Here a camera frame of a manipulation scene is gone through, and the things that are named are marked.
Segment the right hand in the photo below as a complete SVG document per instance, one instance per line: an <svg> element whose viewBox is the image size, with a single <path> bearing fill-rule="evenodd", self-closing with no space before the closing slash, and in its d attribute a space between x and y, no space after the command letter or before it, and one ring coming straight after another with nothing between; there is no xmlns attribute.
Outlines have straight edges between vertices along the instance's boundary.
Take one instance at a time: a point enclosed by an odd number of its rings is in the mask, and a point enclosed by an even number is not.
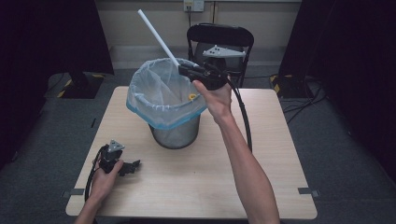
<svg viewBox="0 0 396 224"><path fill-rule="evenodd" d="M209 91L199 80L194 80L192 83L204 96L207 108L217 124L220 124L222 119L231 116L231 86L228 83L215 91Z"/></svg>

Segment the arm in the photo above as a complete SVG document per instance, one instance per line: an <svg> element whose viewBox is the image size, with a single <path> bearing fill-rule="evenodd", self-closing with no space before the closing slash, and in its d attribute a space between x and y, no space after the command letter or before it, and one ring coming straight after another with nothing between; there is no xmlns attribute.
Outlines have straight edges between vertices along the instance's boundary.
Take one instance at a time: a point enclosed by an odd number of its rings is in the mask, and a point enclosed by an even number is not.
<svg viewBox="0 0 396 224"><path fill-rule="evenodd" d="M102 201L107 197L113 189L114 182L116 181L117 174L123 165L123 161L119 160L114 165L113 170L106 174L104 170L99 168L99 162L96 163L96 172L93 175L92 189L90 197L81 209L75 224L80 223L93 223L96 212L102 205Z"/></svg>
<svg viewBox="0 0 396 224"><path fill-rule="evenodd" d="M206 100L207 108L219 125L233 169L239 198L253 223L279 223L279 213L271 183L264 170L250 152L231 111L231 87L208 91L199 81L195 88Z"/></svg>

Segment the wrist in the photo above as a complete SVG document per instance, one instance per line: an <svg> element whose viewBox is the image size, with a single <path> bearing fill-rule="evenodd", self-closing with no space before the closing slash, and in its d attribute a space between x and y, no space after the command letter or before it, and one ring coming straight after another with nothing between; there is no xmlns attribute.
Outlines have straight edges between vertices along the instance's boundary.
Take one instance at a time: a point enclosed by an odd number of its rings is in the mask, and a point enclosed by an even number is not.
<svg viewBox="0 0 396 224"><path fill-rule="evenodd" d="M99 209L102 206L102 199L95 197L94 195L90 195L85 204L89 204L91 207Z"/></svg>
<svg viewBox="0 0 396 224"><path fill-rule="evenodd" d="M235 123L235 118L233 117L233 114L230 113L228 115L215 118L215 122L220 128L226 128Z"/></svg>

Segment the plastic bag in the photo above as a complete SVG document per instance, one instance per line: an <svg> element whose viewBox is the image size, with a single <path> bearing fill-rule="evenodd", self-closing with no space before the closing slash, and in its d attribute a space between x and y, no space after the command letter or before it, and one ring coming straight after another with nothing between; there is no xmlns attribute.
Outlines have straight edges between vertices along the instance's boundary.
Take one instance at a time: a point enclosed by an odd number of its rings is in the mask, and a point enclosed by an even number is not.
<svg viewBox="0 0 396 224"><path fill-rule="evenodd" d="M169 58L147 61L134 73L126 105L151 127L163 130L176 128L206 109L204 97Z"/></svg>

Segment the wooden table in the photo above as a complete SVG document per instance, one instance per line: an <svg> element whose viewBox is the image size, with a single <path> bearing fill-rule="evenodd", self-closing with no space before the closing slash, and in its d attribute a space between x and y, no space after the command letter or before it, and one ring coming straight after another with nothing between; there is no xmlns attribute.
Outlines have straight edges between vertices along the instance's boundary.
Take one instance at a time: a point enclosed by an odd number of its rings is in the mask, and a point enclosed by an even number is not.
<svg viewBox="0 0 396 224"><path fill-rule="evenodd" d="M108 104L79 175L76 189L84 189L98 149L115 139L125 145L121 158L141 160L139 170L118 177L99 216L246 218L236 193L231 164L219 127L206 110L197 139L182 149L166 149L154 140L148 124L126 107L128 87L118 87ZM279 101L272 90L240 90L246 105L253 154L267 173L281 218L313 219L317 210L307 188ZM233 98L233 114L245 134L241 112ZM77 216L82 195L72 195L66 213Z"/></svg>

